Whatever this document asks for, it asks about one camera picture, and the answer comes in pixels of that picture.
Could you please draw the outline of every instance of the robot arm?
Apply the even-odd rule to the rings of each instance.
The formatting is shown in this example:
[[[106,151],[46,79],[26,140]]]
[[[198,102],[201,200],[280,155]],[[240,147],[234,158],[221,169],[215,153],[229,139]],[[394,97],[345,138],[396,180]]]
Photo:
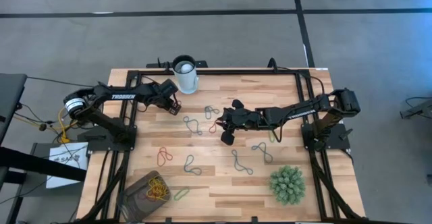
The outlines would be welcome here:
[[[133,88],[106,86],[99,82],[99,85],[93,88],[85,88],[71,93],[64,98],[63,102],[70,117],[77,120],[85,120],[105,101],[118,100],[136,100],[146,107],[156,105],[173,115],[177,115],[181,108],[175,98],[177,91],[177,86],[170,79],[162,84],[151,82]],[[84,100],[84,97],[88,96],[92,97],[91,104]]]
[[[77,90],[64,98],[65,108],[72,119],[78,121],[91,121],[99,125],[88,132],[78,135],[78,139],[89,141],[89,148],[103,149],[129,149],[133,148],[136,129],[117,118],[110,118],[99,110],[105,101],[136,100],[144,105],[156,105],[172,115],[177,115],[181,106],[178,104],[175,93],[177,86],[166,80],[162,84],[151,82],[139,84],[133,88],[121,86],[106,86],[102,83],[93,87]]]
[[[334,106],[331,106],[329,96],[334,96]],[[331,127],[344,117],[354,117],[360,112],[360,107],[354,92],[343,89],[334,90],[329,94],[321,94],[310,99],[288,107],[266,107],[256,108],[251,111],[244,108],[239,100],[234,100],[232,108],[224,108],[222,117],[218,118],[217,124],[225,130],[221,140],[232,145],[234,142],[234,130],[270,130],[278,142],[281,141],[275,134],[275,129],[282,126],[291,119],[296,119],[316,112],[327,112],[327,115],[313,123],[314,135],[317,138],[325,137]]]

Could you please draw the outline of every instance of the wooden table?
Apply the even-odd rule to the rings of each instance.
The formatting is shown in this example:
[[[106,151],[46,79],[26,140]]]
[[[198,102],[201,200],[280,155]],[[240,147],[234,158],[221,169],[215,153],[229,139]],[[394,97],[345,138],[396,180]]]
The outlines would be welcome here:
[[[113,69],[109,85],[124,86],[127,69]],[[312,76],[320,78],[325,91],[331,92],[330,74],[327,70],[310,69]],[[163,82],[174,76],[149,76]],[[315,94],[321,93],[321,87],[312,80]],[[306,84],[302,82],[304,96],[307,99]],[[181,188],[188,186],[190,192],[179,201],[170,200],[155,211],[145,221],[250,221],[257,216],[259,221],[319,221],[317,197],[312,178],[309,155],[303,148],[300,133],[301,118],[288,121],[283,127],[281,143],[270,143],[268,132],[235,132],[233,146],[220,141],[221,128],[214,134],[209,133],[216,115],[210,120],[205,118],[204,107],[211,105],[221,110],[231,107],[233,99],[240,99],[245,107],[285,107],[298,103],[296,81],[293,75],[232,75],[200,76],[198,92],[186,95],[177,93],[182,102],[182,110],[177,116],[150,106],[146,113],[137,114],[138,139],[136,148],[130,154],[126,187],[133,184],[152,170],[157,170],[167,182],[173,195]],[[121,102],[105,103],[104,113],[118,117]],[[197,119],[202,136],[192,134],[183,117]],[[260,142],[267,143],[267,151],[272,154],[272,163],[263,162],[263,153],[251,150],[251,146]],[[173,155],[163,167],[157,166],[159,148],[165,146]],[[234,169],[232,149],[236,149],[239,162],[254,170],[253,175]],[[364,216],[360,193],[351,160],[340,150],[328,150],[329,164],[336,189],[359,215]],[[86,181],[82,191],[77,217],[84,216],[94,204],[101,164],[105,153],[94,153],[90,158]],[[188,155],[194,155],[191,166],[200,167],[202,175],[186,173],[183,166]],[[111,156],[108,156],[100,193],[103,192],[109,170]],[[267,185],[272,171],[283,165],[298,166],[303,171],[306,181],[306,196],[298,206],[282,206],[275,201]],[[328,193],[323,186],[327,215],[331,216]],[[113,191],[108,217],[113,216],[117,190]]]

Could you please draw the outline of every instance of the concrete floor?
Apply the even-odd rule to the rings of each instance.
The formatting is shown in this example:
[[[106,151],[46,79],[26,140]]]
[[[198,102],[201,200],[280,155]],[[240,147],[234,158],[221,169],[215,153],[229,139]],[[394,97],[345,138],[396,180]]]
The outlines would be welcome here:
[[[301,0],[304,9],[432,7],[432,0]],[[294,9],[294,0],[0,0],[0,13]],[[432,96],[432,14],[305,15],[315,65],[328,67],[337,87],[354,90],[362,112],[345,120],[367,216],[430,223],[432,133],[428,119],[401,120],[410,96]],[[106,82],[112,67],[144,67],[176,55],[211,67],[305,67],[296,15],[159,18],[0,19],[0,68],[82,84]],[[53,119],[76,87],[28,81],[22,102]],[[3,145],[30,152],[51,142],[13,121]],[[13,196],[5,184],[0,201]],[[19,219],[67,221],[79,196],[25,198]],[[0,223],[11,201],[0,205]]]

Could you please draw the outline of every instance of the paper sign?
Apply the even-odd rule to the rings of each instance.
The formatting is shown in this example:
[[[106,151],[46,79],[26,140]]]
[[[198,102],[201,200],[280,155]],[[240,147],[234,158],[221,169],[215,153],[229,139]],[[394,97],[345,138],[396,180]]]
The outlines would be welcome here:
[[[87,170],[87,145],[87,142],[80,142],[62,144],[60,147],[51,148],[49,150],[49,160]],[[78,182],[62,177],[47,176],[47,188],[57,188]]]

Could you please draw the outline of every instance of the artificial plant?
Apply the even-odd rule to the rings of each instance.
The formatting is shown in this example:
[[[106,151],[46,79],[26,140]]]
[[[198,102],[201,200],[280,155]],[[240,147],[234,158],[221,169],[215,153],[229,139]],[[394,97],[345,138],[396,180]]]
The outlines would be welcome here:
[[[270,189],[276,196],[276,201],[283,205],[300,203],[306,189],[302,174],[298,167],[286,165],[270,175]]]

